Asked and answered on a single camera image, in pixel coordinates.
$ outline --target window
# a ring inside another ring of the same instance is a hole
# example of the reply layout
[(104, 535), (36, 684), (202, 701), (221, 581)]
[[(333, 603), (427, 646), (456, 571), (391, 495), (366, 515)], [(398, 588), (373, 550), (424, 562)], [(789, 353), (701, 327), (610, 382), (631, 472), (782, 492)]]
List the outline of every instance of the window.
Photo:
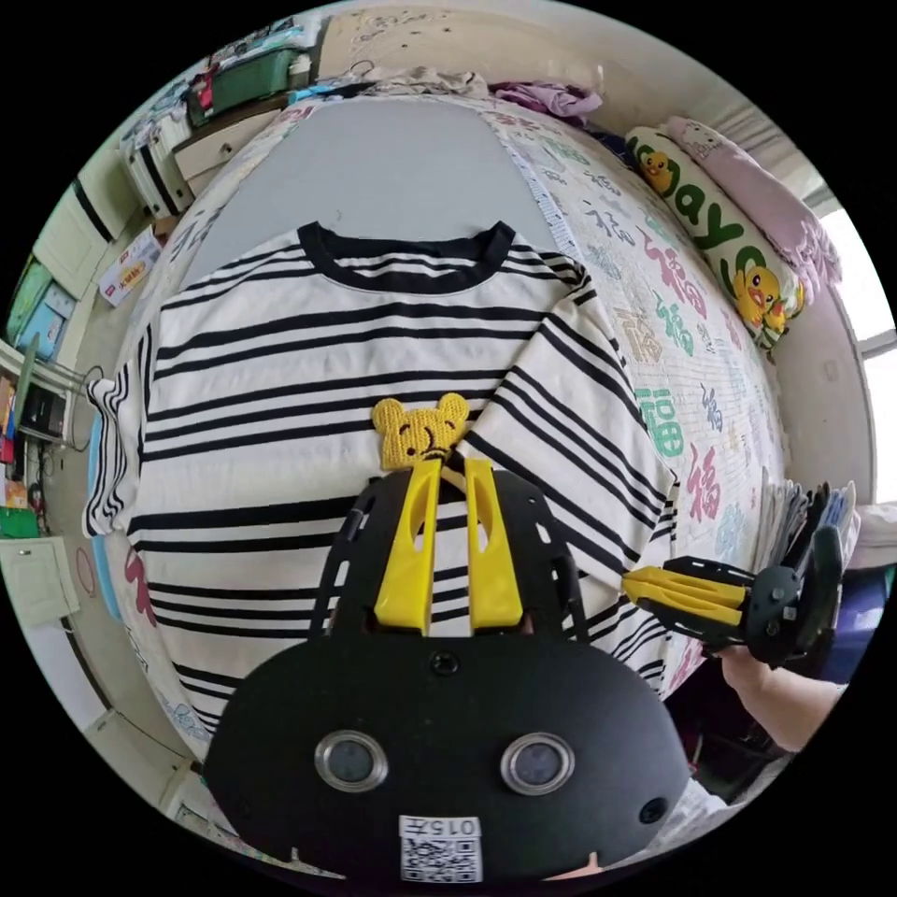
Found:
[(841, 255), (841, 301), (860, 345), (876, 430), (877, 483), (873, 501), (897, 501), (897, 328), (876, 268), (843, 208), (822, 219)]

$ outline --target label sticker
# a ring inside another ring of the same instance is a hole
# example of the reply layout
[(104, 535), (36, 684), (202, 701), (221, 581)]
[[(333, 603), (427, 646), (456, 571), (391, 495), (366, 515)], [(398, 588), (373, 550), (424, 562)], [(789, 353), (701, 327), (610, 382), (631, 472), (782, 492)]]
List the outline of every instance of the label sticker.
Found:
[(476, 817), (400, 816), (402, 880), (483, 880), (481, 832)]

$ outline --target bed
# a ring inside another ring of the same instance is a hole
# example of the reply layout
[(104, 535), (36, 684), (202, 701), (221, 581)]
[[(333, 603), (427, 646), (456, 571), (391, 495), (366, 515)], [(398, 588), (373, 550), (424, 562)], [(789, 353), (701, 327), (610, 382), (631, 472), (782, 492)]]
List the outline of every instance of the bed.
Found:
[[(578, 129), (501, 100), (365, 97), (285, 110), (181, 221), (135, 309), (120, 360), (135, 350), (152, 309), (180, 286), (313, 220), (341, 235), (399, 239), (469, 235), (502, 220), (532, 244), (583, 262), (613, 315), (654, 446), (678, 477), (667, 544), (675, 538), (678, 554), (750, 567), (763, 471), (773, 481), (784, 474), (774, 369), (639, 176)], [(202, 759), (208, 705), (167, 656), (141, 559), (119, 532), (95, 538), (94, 548), (98, 567), (108, 570), (101, 584), (110, 611)], [(625, 600), (594, 626), (609, 619), (618, 627), (619, 658), (638, 657), (663, 697), (701, 661), (696, 643), (663, 636)]]

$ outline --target pink pillow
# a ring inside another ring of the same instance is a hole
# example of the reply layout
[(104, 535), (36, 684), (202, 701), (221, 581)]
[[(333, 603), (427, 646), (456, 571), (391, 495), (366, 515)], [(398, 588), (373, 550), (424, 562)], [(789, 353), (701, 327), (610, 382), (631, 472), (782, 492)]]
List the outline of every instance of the pink pillow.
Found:
[(698, 121), (674, 116), (666, 133), (763, 231), (803, 282), (808, 304), (820, 288), (841, 282), (841, 259), (822, 222), (781, 181)]

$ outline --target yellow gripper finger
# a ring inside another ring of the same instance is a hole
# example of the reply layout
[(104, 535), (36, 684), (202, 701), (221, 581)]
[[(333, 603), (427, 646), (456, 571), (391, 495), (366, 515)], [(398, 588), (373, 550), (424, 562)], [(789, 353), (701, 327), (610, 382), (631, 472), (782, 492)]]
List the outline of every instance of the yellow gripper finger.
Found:
[[(471, 633), (518, 626), (523, 619), (523, 604), (491, 465), (468, 459), (464, 477)], [(480, 523), (487, 538), (484, 548), (479, 544)]]
[(738, 608), (747, 595), (744, 586), (690, 577), (662, 567), (642, 567), (627, 573), (623, 577), (623, 591), (634, 604), (648, 599), (735, 627), (741, 624)]
[(374, 605), (374, 616), (381, 626), (421, 635), (430, 631), (441, 466), (441, 461), (423, 461), (411, 470), (402, 516)]

